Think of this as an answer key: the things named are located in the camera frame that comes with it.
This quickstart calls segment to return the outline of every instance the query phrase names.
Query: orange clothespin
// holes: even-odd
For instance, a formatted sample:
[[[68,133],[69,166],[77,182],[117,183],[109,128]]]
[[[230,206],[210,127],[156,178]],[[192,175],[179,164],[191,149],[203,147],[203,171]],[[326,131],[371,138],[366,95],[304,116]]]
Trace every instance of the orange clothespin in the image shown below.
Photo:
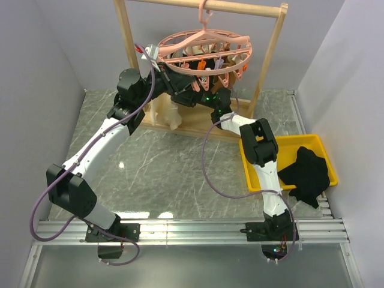
[[[204,70],[205,65],[206,65],[206,62],[202,59],[202,60],[198,63],[198,65],[197,65],[197,69],[198,69],[198,70]]]
[[[245,72],[245,71],[247,70],[247,68],[248,68],[248,64],[245,64],[245,65],[242,67],[243,72]]]

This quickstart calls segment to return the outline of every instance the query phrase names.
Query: wooden drying rack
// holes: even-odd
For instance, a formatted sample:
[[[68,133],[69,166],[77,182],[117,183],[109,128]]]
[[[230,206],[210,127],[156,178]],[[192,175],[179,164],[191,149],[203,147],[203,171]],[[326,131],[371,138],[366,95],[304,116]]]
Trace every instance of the wooden drying rack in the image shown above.
[[[125,0],[113,0],[115,3],[116,13],[119,20],[122,36],[124,39],[125,49],[127,51],[128,60],[131,68],[139,69],[137,62],[136,50],[132,39],[132,32],[130,23],[128,21],[127,8],[125,6]],[[187,8],[199,9],[200,0],[131,0],[136,2],[146,2],[153,4],[164,4],[171,6],[180,6]],[[256,91],[252,100],[239,100],[239,114],[245,117],[252,118],[253,110],[256,106],[257,98],[259,97],[260,90],[263,86],[265,76],[268,72],[269,64],[271,62],[280,31],[283,27],[284,19],[287,14],[288,4],[282,3],[280,7],[261,6],[253,4],[241,4],[226,1],[208,0],[204,6],[204,9],[231,12],[238,14],[247,14],[262,17],[276,18],[275,26],[271,35],[271,39],[268,44],[268,48],[265,53],[262,69],[257,80]],[[232,110],[237,109],[236,101],[232,100]],[[196,105],[195,107],[185,107],[179,105],[179,114],[182,118],[181,125],[173,130],[179,134],[185,134],[189,136],[203,137],[207,130],[212,125],[211,112],[212,109]],[[166,124],[152,125],[149,115],[146,115],[141,123],[142,127],[156,129],[161,131],[171,131]],[[231,142],[238,142],[239,136],[229,132],[223,131],[218,128],[214,128],[211,132],[210,138],[218,140],[226,140]]]

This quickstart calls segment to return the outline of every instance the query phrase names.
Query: pink hanger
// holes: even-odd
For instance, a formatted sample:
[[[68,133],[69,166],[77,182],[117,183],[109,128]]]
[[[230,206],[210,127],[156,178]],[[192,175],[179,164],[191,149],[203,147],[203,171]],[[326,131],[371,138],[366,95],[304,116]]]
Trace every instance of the pink hanger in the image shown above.
[[[209,31],[207,30],[207,24],[209,18],[212,16],[212,13],[205,19],[203,20],[203,8],[205,5],[205,2],[207,0],[202,0],[200,5],[199,5],[199,22],[203,24],[203,29],[191,36],[189,36],[187,39],[181,41],[180,43],[173,44],[173,45],[166,45],[161,47],[159,49],[159,54],[165,58],[167,55],[172,54],[173,52],[183,49],[187,46],[199,46],[204,44],[205,42],[208,43],[219,43],[219,42],[225,42],[225,43],[235,43],[238,45],[246,45],[250,42],[249,36],[238,36],[238,37],[228,37],[225,36],[225,31],[221,31],[221,33],[217,33],[216,31]]]

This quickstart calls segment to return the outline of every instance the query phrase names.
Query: black garment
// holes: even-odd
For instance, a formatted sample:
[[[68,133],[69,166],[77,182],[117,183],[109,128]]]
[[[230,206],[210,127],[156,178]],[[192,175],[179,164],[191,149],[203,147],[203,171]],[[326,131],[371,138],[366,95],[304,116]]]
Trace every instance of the black garment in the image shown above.
[[[314,208],[319,207],[316,197],[329,187],[328,168],[325,159],[300,147],[296,162],[278,172],[280,179],[287,185],[295,185],[289,192],[297,201],[303,201]]]

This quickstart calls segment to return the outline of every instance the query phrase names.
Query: gray marble surface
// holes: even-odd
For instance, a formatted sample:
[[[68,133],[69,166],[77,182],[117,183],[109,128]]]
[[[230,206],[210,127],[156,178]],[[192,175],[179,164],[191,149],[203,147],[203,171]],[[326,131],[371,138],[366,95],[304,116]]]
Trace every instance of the gray marble surface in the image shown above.
[[[109,111],[116,91],[88,91],[73,135],[68,158],[97,131]],[[238,91],[241,98],[251,93]],[[268,119],[275,135],[298,134],[285,90],[262,91],[255,118]],[[263,217],[261,195],[231,200],[216,194],[202,174],[203,139],[138,128],[109,157],[91,183],[98,201],[124,218],[241,218]],[[206,167],[211,181],[221,191],[239,195],[248,192],[239,146],[209,140]],[[320,218],[314,209],[288,197],[295,217]],[[53,205],[50,219],[64,220],[69,213]]]

